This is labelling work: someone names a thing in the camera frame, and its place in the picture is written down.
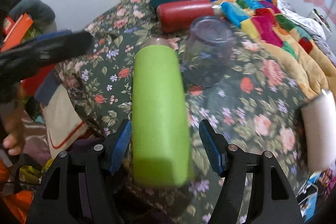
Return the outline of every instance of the white foam tube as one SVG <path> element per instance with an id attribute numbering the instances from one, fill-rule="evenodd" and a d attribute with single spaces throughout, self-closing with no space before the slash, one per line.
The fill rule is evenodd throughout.
<path id="1" fill-rule="evenodd" d="M 322 93 L 301 108 L 307 139 L 308 168 L 327 169 L 336 159 L 336 106 L 333 93 Z"/>

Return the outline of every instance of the metal screw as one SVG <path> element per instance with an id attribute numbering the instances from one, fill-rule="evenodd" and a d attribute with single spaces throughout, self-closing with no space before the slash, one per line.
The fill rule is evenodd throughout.
<path id="1" fill-rule="evenodd" d="M 64 158 L 65 156 L 67 155 L 67 152 L 66 151 L 61 151 L 60 153 L 58 153 L 58 156 L 60 157 L 60 158 Z"/>
<path id="2" fill-rule="evenodd" d="M 267 158 L 272 158 L 273 157 L 273 154 L 272 154 L 272 152 L 270 152 L 270 151 L 265 151 L 265 157 L 267 157 Z"/>
<path id="3" fill-rule="evenodd" d="M 100 150 L 102 150 L 104 147 L 103 147 L 103 145 L 102 144 L 96 144 L 95 146 L 94 146 L 94 150 L 96 150 L 96 151 L 100 151 Z"/>
<path id="4" fill-rule="evenodd" d="M 235 152 L 235 151 L 238 150 L 238 147 L 237 147 L 235 144 L 230 144 L 230 145 L 229 145 L 229 150 Z"/>

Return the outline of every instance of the beige bag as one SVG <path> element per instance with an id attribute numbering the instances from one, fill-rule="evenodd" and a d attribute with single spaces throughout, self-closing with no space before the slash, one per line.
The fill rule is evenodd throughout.
<path id="1" fill-rule="evenodd" d="M 42 107 L 47 126 L 48 143 L 53 158 L 69 148 L 78 138 L 93 137 L 88 131 L 88 125 L 80 119 L 74 110 L 67 90 L 60 85 L 52 96 L 49 104 Z"/>

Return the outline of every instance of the green foam tube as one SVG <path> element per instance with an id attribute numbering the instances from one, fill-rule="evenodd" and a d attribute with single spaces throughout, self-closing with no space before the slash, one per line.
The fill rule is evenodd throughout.
<path id="1" fill-rule="evenodd" d="M 132 126 L 137 184 L 179 187 L 192 179 L 183 84 L 177 55 L 168 46 L 149 41 L 135 57 Z"/>

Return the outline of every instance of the colorful patchwork quilt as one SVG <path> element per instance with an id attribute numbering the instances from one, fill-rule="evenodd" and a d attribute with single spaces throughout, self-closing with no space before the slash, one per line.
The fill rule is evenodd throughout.
<path id="1" fill-rule="evenodd" d="M 277 0 L 212 1 L 230 22 L 278 59 L 308 98 L 328 88 L 336 95 L 336 68 L 305 30 L 279 11 Z"/>

